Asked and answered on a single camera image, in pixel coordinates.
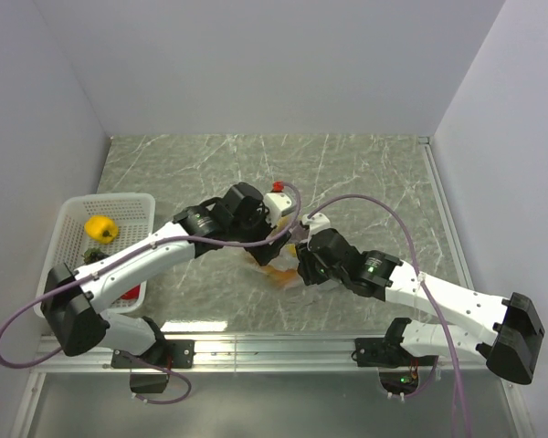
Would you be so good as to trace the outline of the clear plastic bag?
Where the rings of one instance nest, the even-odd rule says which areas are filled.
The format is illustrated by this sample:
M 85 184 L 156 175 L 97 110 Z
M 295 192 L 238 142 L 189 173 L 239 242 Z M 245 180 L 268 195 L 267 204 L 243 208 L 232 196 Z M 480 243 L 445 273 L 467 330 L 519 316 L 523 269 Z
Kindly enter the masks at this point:
M 307 233 L 300 227 L 300 225 L 296 225 L 291 230 L 291 236 L 289 241 L 280 249 L 279 255 L 276 256 L 274 259 L 272 259 L 266 266 L 273 266 L 280 270 L 286 270 L 286 269 L 296 269 L 298 272 L 298 266 L 299 266 L 299 259 L 298 257 L 292 256 L 287 249 L 287 245 L 293 244 L 296 246 L 296 252 L 297 252 L 297 246 L 298 244 L 302 243 L 303 241 L 306 241 L 308 238 Z M 261 266 L 255 261 L 253 256 L 245 251 L 241 250 L 241 260 L 243 261 L 244 268 L 251 269 L 255 272 L 259 272 L 262 276 L 266 278 L 266 276 L 261 272 L 260 268 Z M 309 285 L 307 286 L 302 277 L 300 276 L 302 280 L 302 284 L 297 287 L 292 287 L 288 289 L 279 289 L 277 290 L 289 290 L 289 289 L 296 289 L 298 287 L 306 287 L 306 288 L 315 288 L 319 290 L 331 290 L 336 288 L 336 284 L 334 282 L 326 282 L 320 285 Z

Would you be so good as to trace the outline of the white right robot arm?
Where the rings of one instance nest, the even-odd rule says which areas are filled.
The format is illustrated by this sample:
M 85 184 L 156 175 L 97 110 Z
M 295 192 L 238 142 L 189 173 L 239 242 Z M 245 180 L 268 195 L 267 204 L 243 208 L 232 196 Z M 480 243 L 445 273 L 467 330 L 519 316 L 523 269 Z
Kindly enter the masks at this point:
M 298 272 L 307 285 L 337 282 L 355 295 L 419 309 L 437 324 L 398 320 L 385 335 L 384 353 L 394 364 L 412 357 L 445 356 L 453 343 L 464 360 L 482 357 L 506 381 L 528 385 L 545 329 L 529 297 L 487 295 L 418 274 L 400 258 L 359 251 L 334 228 L 298 244 Z

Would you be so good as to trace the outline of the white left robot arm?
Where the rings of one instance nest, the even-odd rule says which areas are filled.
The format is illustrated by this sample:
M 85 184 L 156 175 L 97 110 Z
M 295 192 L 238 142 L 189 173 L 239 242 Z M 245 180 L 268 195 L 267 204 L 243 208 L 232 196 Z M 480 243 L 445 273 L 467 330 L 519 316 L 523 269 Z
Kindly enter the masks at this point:
M 131 353 L 143 366 L 154 367 L 165 356 L 165 340 L 150 318 L 130 318 L 111 305 L 133 287 L 225 244 L 245 248 L 262 265 L 277 256 L 286 235 L 271 238 L 279 220 L 296 209 L 281 189 L 261 193 L 240 182 L 222 197 L 188 206 L 142 241 L 100 261 L 71 270 L 50 269 L 41 310 L 63 352 L 74 357 L 95 347 Z

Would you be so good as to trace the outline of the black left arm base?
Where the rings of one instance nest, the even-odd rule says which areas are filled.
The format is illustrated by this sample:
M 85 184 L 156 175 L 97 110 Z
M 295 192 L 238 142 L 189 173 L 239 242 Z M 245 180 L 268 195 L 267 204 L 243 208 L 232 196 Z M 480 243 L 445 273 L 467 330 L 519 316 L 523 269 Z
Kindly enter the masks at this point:
M 181 380 L 184 400 L 192 391 L 192 383 L 180 370 L 190 370 L 194 364 L 195 342 L 191 339 L 164 340 L 139 356 L 123 350 L 112 354 L 113 370 L 128 370 L 129 384 L 136 396 L 163 394 L 172 377 Z

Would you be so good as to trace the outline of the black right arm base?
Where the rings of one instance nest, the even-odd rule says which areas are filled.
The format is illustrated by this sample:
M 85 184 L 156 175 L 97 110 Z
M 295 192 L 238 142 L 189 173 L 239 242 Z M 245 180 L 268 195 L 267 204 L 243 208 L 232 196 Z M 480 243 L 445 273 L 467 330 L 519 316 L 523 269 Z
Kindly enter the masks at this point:
M 438 356 L 416 357 L 384 338 L 357 338 L 351 359 L 358 368 L 378 369 L 381 388 L 401 401 L 418 396 L 437 377 Z

